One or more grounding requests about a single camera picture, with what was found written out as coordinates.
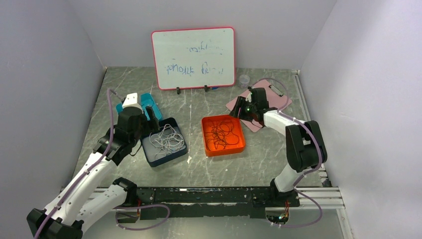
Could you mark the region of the orange square tray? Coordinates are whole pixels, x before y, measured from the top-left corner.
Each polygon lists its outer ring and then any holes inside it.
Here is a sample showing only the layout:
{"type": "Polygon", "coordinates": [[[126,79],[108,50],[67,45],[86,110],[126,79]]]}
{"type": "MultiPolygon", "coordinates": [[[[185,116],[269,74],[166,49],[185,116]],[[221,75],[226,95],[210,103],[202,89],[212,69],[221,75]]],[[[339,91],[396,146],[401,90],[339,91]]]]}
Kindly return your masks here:
{"type": "Polygon", "coordinates": [[[239,119],[229,115],[210,116],[202,118],[201,125],[207,157],[244,151],[246,142],[239,119]]]}

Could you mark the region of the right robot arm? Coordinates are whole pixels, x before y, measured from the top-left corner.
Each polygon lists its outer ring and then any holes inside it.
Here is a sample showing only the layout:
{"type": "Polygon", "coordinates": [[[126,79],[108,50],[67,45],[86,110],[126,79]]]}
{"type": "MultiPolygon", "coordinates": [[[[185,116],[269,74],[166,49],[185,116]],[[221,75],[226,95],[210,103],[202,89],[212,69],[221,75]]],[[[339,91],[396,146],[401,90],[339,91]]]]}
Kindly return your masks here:
{"type": "Polygon", "coordinates": [[[248,122],[256,121],[285,137],[287,165],[270,185],[269,201],[274,206],[286,202],[288,194],[308,174],[327,161],[327,151],[319,124],[302,121],[271,107],[264,88],[248,88],[248,95],[238,96],[230,116],[248,122]]]}

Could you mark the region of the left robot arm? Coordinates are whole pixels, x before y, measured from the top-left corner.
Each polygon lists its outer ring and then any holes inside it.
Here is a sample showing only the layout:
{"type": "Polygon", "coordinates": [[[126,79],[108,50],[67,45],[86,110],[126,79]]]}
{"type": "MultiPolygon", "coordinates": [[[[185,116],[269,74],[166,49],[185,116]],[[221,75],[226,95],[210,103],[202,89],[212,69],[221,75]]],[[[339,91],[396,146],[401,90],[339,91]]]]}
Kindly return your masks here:
{"type": "Polygon", "coordinates": [[[99,141],[85,166],[68,186],[44,209],[33,209],[27,216],[36,239],[80,239],[112,209],[131,207],[138,202],[137,186],[125,178],[116,179],[105,192],[89,200],[101,181],[115,170],[143,136],[156,133],[159,120],[151,106],[124,107],[99,141]]]}

